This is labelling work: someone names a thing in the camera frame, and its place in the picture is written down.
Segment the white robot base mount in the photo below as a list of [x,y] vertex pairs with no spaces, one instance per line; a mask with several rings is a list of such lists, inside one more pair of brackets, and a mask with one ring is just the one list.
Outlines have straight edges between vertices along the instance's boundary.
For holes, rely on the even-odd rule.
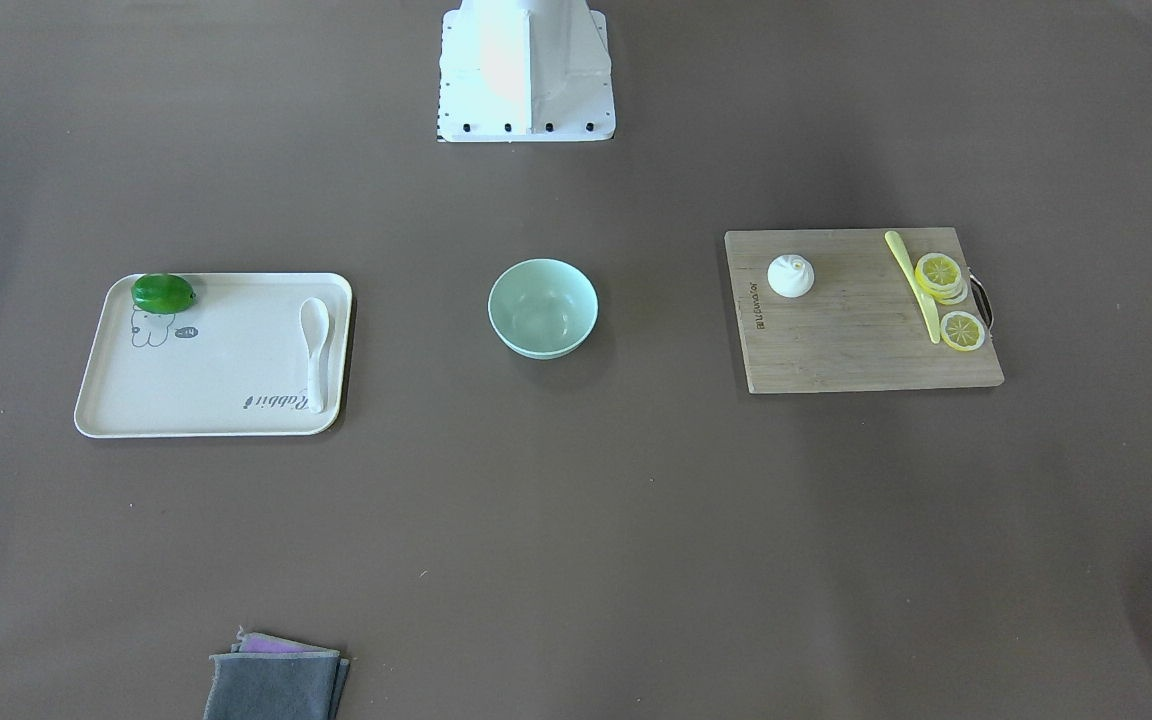
[[611,141],[608,23],[585,1],[462,1],[442,17],[435,141]]

